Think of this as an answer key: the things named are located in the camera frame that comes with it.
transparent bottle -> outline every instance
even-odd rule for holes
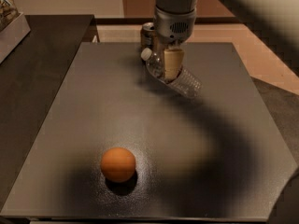
[[[199,97],[202,87],[201,82],[183,65],[181,66],[178,76],[175,79],[165,80],[162,51],[154,52],[149,48],[145,48],[141,53],[141,58],[146,62],[149,73],[158,78],[169,88],[189,99],[196,99]]]

wall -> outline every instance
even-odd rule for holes
[[[152,17],[154,0],[15,0],[25,14],[94,14],[96,18]],[[232,17],[218,0],[199,0],[199,17]]]

white box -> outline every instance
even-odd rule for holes
[[[30,27],[23,13],[0,32],[0,63],[30,32]]]

bottle cap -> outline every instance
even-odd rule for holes
[[[141,59],[142,59],[143,61],[147,61],[147,60],[150,58],[151,54],[152,54],[152,50],[151,50],[151,49],[149,49],[149,48],[144,48],[144,49],[142,50],[142,52],[141,52]]]

can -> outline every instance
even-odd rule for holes
[[[156,46],[156,31],[153,22],[147,22],[142,25],[140,31],[141,50],[144,48],[154,49]]]

